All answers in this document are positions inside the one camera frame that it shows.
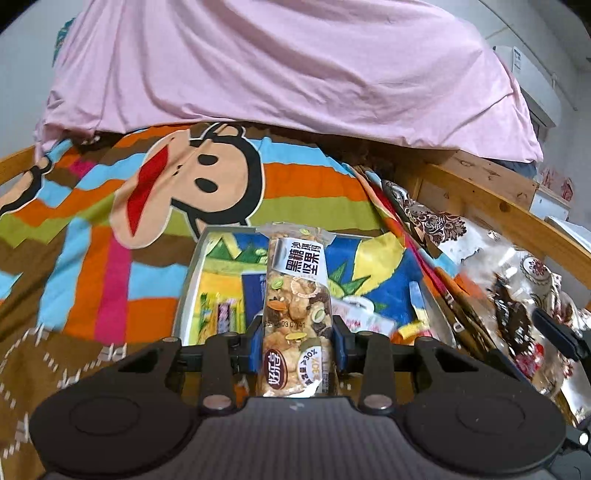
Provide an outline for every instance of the pink bed sheet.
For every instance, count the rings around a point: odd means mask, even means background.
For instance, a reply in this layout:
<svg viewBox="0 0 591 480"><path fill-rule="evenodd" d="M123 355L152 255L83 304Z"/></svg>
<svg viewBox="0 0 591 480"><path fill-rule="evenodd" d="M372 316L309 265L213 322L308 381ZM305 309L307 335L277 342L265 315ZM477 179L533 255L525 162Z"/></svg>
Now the pink bed sheet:
<svg viewBox="0 0 591 480"><path fill-rule="evenodd" d="M512 74L419 0L90 0L36 139L226 119L542 160Z"/></svg>

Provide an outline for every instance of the striped blanket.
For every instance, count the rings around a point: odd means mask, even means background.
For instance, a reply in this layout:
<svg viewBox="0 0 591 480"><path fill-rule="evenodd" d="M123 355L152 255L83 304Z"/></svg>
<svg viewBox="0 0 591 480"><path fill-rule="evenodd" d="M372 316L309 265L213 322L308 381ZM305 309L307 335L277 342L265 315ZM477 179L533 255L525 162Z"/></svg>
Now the striped blanket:
<svg viewBox="0 0 591 480"><path fill-rule="evenodd" d="M270 221L367 236L384 227L347 166L239 124L65 140L0 197L4 479L43 471L27 428L40 401L170 335L207 225Z"/></svg>

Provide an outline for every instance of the air conditioner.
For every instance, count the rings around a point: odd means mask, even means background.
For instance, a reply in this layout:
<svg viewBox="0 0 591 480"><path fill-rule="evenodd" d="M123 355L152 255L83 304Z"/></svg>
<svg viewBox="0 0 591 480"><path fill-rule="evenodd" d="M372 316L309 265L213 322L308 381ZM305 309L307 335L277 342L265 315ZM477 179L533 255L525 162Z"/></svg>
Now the air conditioner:
<svg viewBox="0 0 591 480"><path fill-rule="evenodd" d="M554 89L536 66L516 47L492 47L496 55L513 72L521 93L535 120L546 128L557 127L562 118L562 107Z"/></svg>

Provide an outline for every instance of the foil snack bag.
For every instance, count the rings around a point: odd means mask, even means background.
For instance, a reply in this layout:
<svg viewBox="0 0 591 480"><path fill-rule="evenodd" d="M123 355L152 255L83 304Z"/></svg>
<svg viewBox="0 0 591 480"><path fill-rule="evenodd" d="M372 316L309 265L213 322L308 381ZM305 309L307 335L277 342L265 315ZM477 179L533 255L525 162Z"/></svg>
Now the foil snack bag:
<svg viewBox="0 0 591 480"><path fill-rule="evenodd" d="M258 231L269 237L259 394L327 394L332 309L324 248L335 235L292 223L272 223Z"/></svg>

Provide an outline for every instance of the wooden bed frame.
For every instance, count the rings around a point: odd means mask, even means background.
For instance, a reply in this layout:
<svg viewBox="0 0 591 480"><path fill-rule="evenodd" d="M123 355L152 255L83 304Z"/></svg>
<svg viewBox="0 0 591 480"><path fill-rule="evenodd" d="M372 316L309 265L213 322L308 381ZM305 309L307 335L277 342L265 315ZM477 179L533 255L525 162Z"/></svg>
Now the wooden bed frame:
<svg viewBox="0 0 591 480"><path fill-rule="evenodd" d="M540 259L550 257L591 290L591 254L530 213L540 186L460 150L422 150L371 142L381 172L429 208L490 226ZM0 184L33 165L34 149L0 160Z"/></svg>

